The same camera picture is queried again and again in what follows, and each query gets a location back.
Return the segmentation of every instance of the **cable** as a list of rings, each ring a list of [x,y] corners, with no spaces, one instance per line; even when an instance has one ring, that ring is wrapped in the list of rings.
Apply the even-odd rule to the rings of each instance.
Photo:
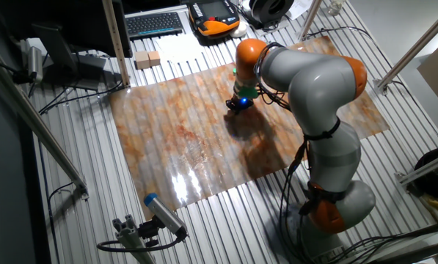
[[[117,84],[115,87],[109,88],[109,89],[107,89],[107,90],[104,91],[104,92],[96,92],[96,93],[91,94],[91,95],[84,95],[84,96],[79,96],[79,97],[77,97],[77,98],[72,98],[72,99],[62,100],[62,101],[59,101],[59,102],[57,102],[57,103],[54,103],[54,104],[50,105],[51,103],[54,102],[54,100],[55,100],[55,99],[54,99],[54,100],[51,101],[47,106],[43,107],[43,108],[40,110],[40,114],[45,114],[45,113],[47,113],[47,112],[48,112],[49,110],[51,110],[53,107],[58,106],[58,105],[61,104],[61,103],[68,103],[68,102],[71,102],[71,101],[73,101],[73,100],[79,100],[79,99],[83,99],[83,98],[92,97],[92,96],[95,96],[95,95],[104,95],[104,94],[106,94],[106,93],[110,93],[110,92],[112,92],[114,89],[116,89],[116,88],[118,88],[119,86],[121,86],[121,84],[123,84],[122,81],[120,81],[119,84]]]
[[[51,201],[52,196],[55,195],[56,192],[58,192],[58,191],[59,191],[60,189],[62,189],[62,188],[65,188],[65,187],[67,187],[67,186],[69,186],[69,185],[72,185],[72,184],[73,184],[73,182],[71,182],[71,183],[67,183],[66,185],[60,186],[59,188],[55,189],[55,190],[51,193],[51,195],[49,195],[48,202]]]
[[[45,61],[48,59],[48,56],[49,56],[49,52],[45,54],[45,57],[44,57],[44,60],[43,60],[43,66],[42,67],[44,67]],[[31,98],[31,95],[33,94],[33,89],[34,89],[34,85],[35,84],[36,83],[33,82],[33,85],[31,85],[31,88],[29,88],[28,98]]]
[[[317,34],[320,34],[320,33],[323,33],[323,32],[333,32],[333,31],[343,30],[343,29],[349,29],[349,30],[352,30],[352,31],[357,31],[357,32],[359,32],[359,33],[363,33],[365,36],[367,36],[367,37],[369,37],[370,39],[372,39],[372,37],[368,34],[367,31],[365,31],[364,29],[359,29],[359,28],[357,28],[357,27],[355,27],[355,26],[341,26],[341,27],[338,27],[338,28],[336,28],[336,29],[325,29],[325,28],[321,28],[319,32],[315,32],[315,33],[309,33],[309,34],[307,34],[307,35],[304,37],[304,39],[306,39],[306,38],[308,38],[308,37],[314,37],[314,36],[316,36]]]
[[[43,113],[48,108],[48,106],[50,106],[54,101],[57,100],[57,98],[59,98],[61,95],[63,95],[64,92],[65,92],[65,87],[63,87],[62,92],[60,92],[51,102],[49,102],[47,105],[42,107],[41,110],[39,110],[39,113],[40,114]]]
[[[105,241],[105,242],[101,242],[98,245],[96,245],[96,247],[100,250],[106,251],[106,252],[117,252],[117,253],[141,253],[141,252],[154,252],[154,251],[158,251],[158,250],[164,250],[164,249],[168,249],[174,245],[176,245],[177,243],[183,241],[186,238],[176,238],[175,241],[167,244],[167,245],[163,245],[163,246],[154,246],[151,248],[141,248],[141,249],[118,249],[118,248],[112,248],[109,246],[105,246],[105,245],[113,245],[113,244],[120,244],[121,242],[119,241]]]
[[[0,63],[0,67],[4,68],[5,70],[8,70],[8,71],[10,71],[10,72],[12,72],[12,73],[14,73],[16,75],[28,77],[28,76],[22,74],[21,72],[19,72],[18,70],[13,69],[12,67],[8,67],[8,66],[6,66],[6,65],[4,65],[2,63]]]
[[[264,83],[261,80],[261,65],[263,64],[263,60],[264,57],[267,55],[268,51],[271,48],[283,48],[283,45],[280,45],[279,43],[269,43],[260,53],[260,56],[258,57],[258,60],[256,61],[255,64],[255,75],[256,75],[256,79],[258,80],[258,94],[261,95],[261,98],[263,99],[265,104],[272,104],[272,103],[277,103],[279,106],[283,107],[284,109],[287,110],[291,110],[291,107],[289,106],[288,102],[286,100],[283,99],[284,97],[284,92],[271,92],[269,91],[265,86]],[[267,95],[269,97],[269,99],[271,99],[271,102],[266,101],[266,99],[264,98],[264,95]]]

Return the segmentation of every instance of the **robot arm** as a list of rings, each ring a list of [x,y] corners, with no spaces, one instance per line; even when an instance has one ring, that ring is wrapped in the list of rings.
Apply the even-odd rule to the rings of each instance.
[[[234,98],[241,99],[237,87],[258,83],[248,65],[256,64],[255,54],[264,47],[259,40],[238,45]],[[344,56],[275,48],[264,57],[260,76],[273,89],[288,92],[290,109],[309,139],[308,186],[313,195],[308,213],[313,226],[335,234],[361,222],[375,206],[375,196],[366,184],[351,180],[360,161],[360,141],[336,112],[363,92],[367,82],[363,63]],[[330,136],[321,137],[327,131]]]

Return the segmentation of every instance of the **metal rail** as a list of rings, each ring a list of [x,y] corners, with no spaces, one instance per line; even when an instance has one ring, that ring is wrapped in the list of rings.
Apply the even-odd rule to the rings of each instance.
[[[395,66],[387,73],[387,75],[376,85],[378,88],[385,88],[395,76],[397,76],[406,65],[411,62],[414,57],[436,36],[438,33],[438,19],[437,21],[427,30],[426,33],[409,49],[406,54],[396,63]]]
[[[74,182],[82,193],[82,198],[88,198],[87,184],[85,183],[84,178],[79,174],[72,161],[67,157],[54,135],[41,119],[41,116],[29,102],[27,96],[13,83],[10,74],[2,67],[0,67],[0,89],[7,96],[12,107],[14,107],[18,114],[22,116],[26,124],[28,124],[33,130],[67,176]]]

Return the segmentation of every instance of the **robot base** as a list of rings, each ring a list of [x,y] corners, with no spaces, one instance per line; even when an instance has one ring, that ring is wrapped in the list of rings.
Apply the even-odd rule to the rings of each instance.
[[[333,250],[343,246],[343,243],[339,239],[338,235],[327,234],[318,230],[313,226],[308,216],[303,216],[302,226],[300,225],[301,216],[299,215],[300,207],[297,205],[289,205],[289,211],[286,215],[282,216],[282,233],[284,239],[288,241],[287,230],[292,239],[292,244],[297,243],[297,230],[300,229],[300,235],[302,237],[303,248],[306,249],[308,255],[311,258],[319,257],[323,254],[332,252]]]

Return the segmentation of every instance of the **black cable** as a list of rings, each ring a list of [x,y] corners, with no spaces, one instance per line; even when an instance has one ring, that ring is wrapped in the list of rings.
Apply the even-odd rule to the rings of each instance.
[[[368,34],[367,31],[365,31],[364,29],[357,28],[357,27],[355,27],[355,26],[341,26],[341,27],[338,27],[338,28],[335,28],[335,29],[325,29],[325,28],[321,28],[320,31],[315,32],[315,33],[309,33],[309,34],[307,34],[306,36],[304,36],[304,38],[314,37],[314,36],[316,36],[317,34],[320,34],[320,33],[323,33],[323,32],[333,32],[333,31],[343,30],[343,29],[349,29],[349,30],[353,30],[353,31],[362,32],[362,33],[365,34],[367,37],[369,37],[369,38],[372,39],[372,37]]]
[[[71,184],[73,184],[73,182],[71,182],[71,183],[67,183],[66,185],[60,186],[59,188],[55,189],[55,190],[51,193],[51,195],[49,195],[48,202],[51,201],[52,196],[55,195],[56,192],[58,192],[60,189],[65,188],[65,187],[67,187],[67,186],[69,186],[69,185],[71,185]]]
[[[22,74],[21,72],[19,72],[18,70],[13,69],[12,67],[8,67],[8,66],[6,66],[6,65],[4,65],[2,63],[0,63],[0,67],[4,68],[5,70],[8,70],[8,71],[10,71],[10,72],[12,72],[14,74],[18,74],[20,76],[28,77],[28,76]]]
[[[40,114],[43,113],[48,108],[48,106],[50,106],[53,102],[55,102],[57,100],[57,98],[59,98],[61,95],[64,94],[64,92],[65,92],[65,87],[63,87],[62,92],[60,92],[54,99],[52,99],[51,102],[49,102],[47,105],[42,107],[41,110],[39,110],[39,113]]]
[[[44,57],[44,60],[43,60],[43,66],[42,67],[44,67],[45,61],[48,59],[48,56],[49,56],[49,52],[45,54],[45,57]],[[31,85],[31,88],[29,88],[28,98],[31,98],[31,95],[33,94],[33,89],[34,89],[34,85],[35,84],[36,83],[33,82],[33,85]]]
[[[276,43],[276,42],[269,43],[261,51],[260,56],[258,57],[258,60],[256,61],[254,71],[255,71],[256,79],[258,80],[258,94],[261,95],[261,97],[262,97],[262,99],[263,99],[265,104],[270,105],[272,103],[277,103],[279,106],[281,106],[284,109],[287,109],[287,110],[290,111],[291,108],[290,108],[288,102],[285,101],[284,99],[282,99],[283,96],[284,96],[284,93],[283,92],[278,92],[278,91],[276,91],[276,92],[269,91],[264,86],[263,82],[261,81],[261,71],[260,71],[260,69],[261,69],[261,65],[263,64],[264,57],[267,55],[268,51],[271,48],[275,48],[275,47],[282,48],[284,46],[280,45],[279,43]],[[264,95],[267,95],[271,99],[271,102],[266,101],[266,99],[264,98]]]
[[[68,103],[68,102],[71,102],[71,101],[73,101],[73,100],[79,100],[79,99],[83,99],[83,98],[92,97],[92,96],[95,96],[95,95],[104,95],[104,94],[106,94],[106,93],[110,93],[110,92],[112,92],[113,90],[115,90],[116,88],[118,88],[119,86],[121,86],[121,84],[123,84],[122,81],[120,81],[119,84],[117,84],[115,87],[109,88],[109,89],[107,89],[107,90],[104,91],[104,92],[96,92],[96,93],[91,94],[91,95],[84,95],[84,96],[79,96],[79,97],[77,97],[77,98],[72,98],[72,99],[62,100],[62,101],[59,101],[59,102],[54,103],[54,104],[52,104],[52,105],[49,105],[49,104],[53,103],[53,102],[51,101],[47,106],[43,107],[43,108],[40,110],[40,114],[45,114],[45,113],[47,113],[47,112],[48,112],[49,110],[51,110],[53,107],[58,106],[58,105],[61,104],[61,103]]]
[[[408,232],[408,233],[404,233],[404,234],[398,234],[398,235],[389,235],[389,236],[379,236],[379,237],[372,237],[372,238],[366,238],[362,241],[359,241],[358,243],[354,244],[353,246],[349,247],[348,249],[346,249],[344,252],[340,253],[338,256],[333,257],[327,264],[334,264],[339,262],[340,260],[342,260],[345,256],[347,256],[350,252],[355,251],[355,249],[364,246],[364,242],[366,241],[377,241],[377,240],[383,240],[380,245],[377,245],[375,247],[372,247],[371,249],[369,249],[368,251],[376,251],[379,250],[383,245],[389,243],[389,242],[393,242],[399,239],[403,239],[403,238],[416,238],[419,237],[421,235],[427,235],[429,233],[433,233],[433,232],[438,232],[438,224],[429,226],[429,227],[424,227],[423,229],[419,229],[419,230],[415,230],[413,232]],[[353,261],[353,263],[357,260],[360,260],[360,258],[362,258],[363,256],[359,256],[357,259],[355,259]]]
[[[57,248],[57,240],[56,240],[56,229],[54,228],[54,220],[52,216],[52,209],[51,209],[51,203],[49,202],[49,190],[48,190],[48,178],[45,173],[45,165],[44,165],[44,157],[43,157],[43,146],[41,145],[41,141],[38,139],[37,143],[40,147],[40,157],[41,157],[41,167],[43,168],[43,178],[44,178],[44,186],[45,186],[45,197],[48,201],[48,213],[49,213],[49,223],[51,225],[51,233],[52,233],[52,239],[54,240],[54,248],[56,250],[56,258],[57,263],[60,264],[59,259],[59,250]]]
[[[113,245],[113,244],[120,244],[121,242],[119,241],[105,241],[105,242],[101,242],[98,245],[96,245],[96,247],[100,250],[103,250],[105,252],[117,252],[117,253],[142,253],[142,252],[154,252],[154,251],[158,251],[158,250],[164,250],[164,249],[168,249],[174,245],[176,245],[177,243],[181,242],[182,240],[184,240],[186,238],[186,236],[184,238],[176,238],[175,241],[167,244],[167,245],[163,245],[163,246],[154,246],[151,248],[141,248],[141,249],[118,249],[118,248],[112,248],[106,245]]]

